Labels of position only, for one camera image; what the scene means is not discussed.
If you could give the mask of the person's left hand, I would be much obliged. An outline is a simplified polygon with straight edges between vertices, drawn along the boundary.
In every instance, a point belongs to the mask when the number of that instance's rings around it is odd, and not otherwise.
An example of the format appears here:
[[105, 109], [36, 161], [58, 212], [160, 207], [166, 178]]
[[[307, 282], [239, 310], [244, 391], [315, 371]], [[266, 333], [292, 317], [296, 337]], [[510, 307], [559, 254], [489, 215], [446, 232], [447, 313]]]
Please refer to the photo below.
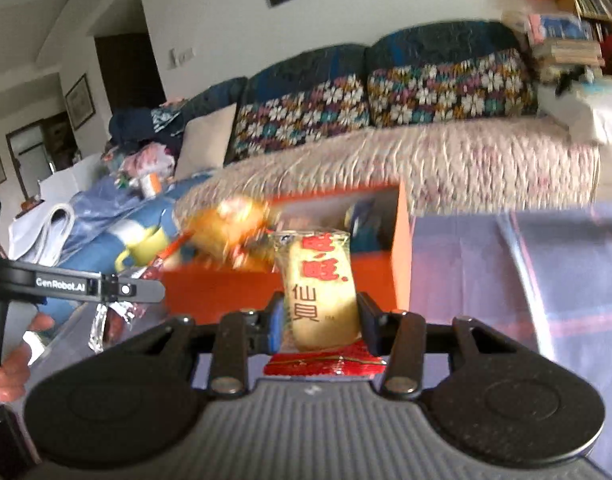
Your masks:
[[30, 376], [29, 360], [32, 349], [22, 341], [0, 366], [0, 402], [9, 403], [21, 398]]

